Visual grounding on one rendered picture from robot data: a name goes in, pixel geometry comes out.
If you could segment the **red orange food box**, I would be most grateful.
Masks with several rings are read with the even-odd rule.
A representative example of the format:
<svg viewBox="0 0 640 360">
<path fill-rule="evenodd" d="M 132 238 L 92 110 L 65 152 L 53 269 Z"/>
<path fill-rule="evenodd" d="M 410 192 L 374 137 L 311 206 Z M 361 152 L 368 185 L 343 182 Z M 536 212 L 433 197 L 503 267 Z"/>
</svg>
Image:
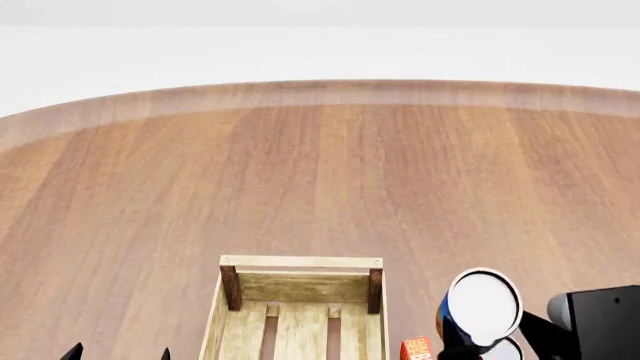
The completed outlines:
<svg viewBox="0 0 640 360">
<path fill-rule="evenodd" d="M 433 360 L 433 349 L 428 337 L 408 339 L 402 341 L 400 360 Z"/>
</svg>

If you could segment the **light wooden slatted crate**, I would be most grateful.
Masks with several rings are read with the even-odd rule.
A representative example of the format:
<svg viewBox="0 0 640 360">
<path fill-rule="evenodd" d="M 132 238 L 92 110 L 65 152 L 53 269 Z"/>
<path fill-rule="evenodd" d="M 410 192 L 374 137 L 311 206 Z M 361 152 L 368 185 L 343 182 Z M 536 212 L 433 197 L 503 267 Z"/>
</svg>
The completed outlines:
<svg viewBox="0 0 640 360">
<path fill-rule="evenodd" d="M 269 318 L 273 360 L 327 360 L 332 319 L 340 360 L 391 360 L 379 257 L 222 256 L 198 360 L 260 360 Z"/>
</svg>

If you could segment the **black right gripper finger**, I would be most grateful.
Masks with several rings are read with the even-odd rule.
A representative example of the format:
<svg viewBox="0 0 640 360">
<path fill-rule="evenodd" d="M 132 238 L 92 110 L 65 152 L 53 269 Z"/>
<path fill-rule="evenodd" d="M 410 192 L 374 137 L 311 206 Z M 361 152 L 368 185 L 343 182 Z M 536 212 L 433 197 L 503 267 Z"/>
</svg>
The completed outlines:
<svg viewBox="0 0 640 360">
<path fill-rule="evenodd" d="M 524 311 L 519 329 L 539 360 L 580 360 L 576 335 Z"/>
<path fill-rule="evenodd" d="M 465 344 L 445 344 L 438 360 L 483 360 L 479 347 Z"/>
</svg>

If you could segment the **dark blue white-lid soup can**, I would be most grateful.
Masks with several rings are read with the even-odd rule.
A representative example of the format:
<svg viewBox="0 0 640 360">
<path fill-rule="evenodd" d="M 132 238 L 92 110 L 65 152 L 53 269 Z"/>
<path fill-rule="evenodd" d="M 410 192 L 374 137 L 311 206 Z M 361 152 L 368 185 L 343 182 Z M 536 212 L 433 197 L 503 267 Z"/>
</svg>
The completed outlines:
<svg viewBox="0 0 640 360">
<path fill-rule="evenodd" d="M 464 344 L 487 352 L 515 332 L 523 313 L 520 292 L 506 275 L 476 267 L 451 282 L 437 308 L 436 329 L 443 336 L 449 320 Z"/>
</svg>

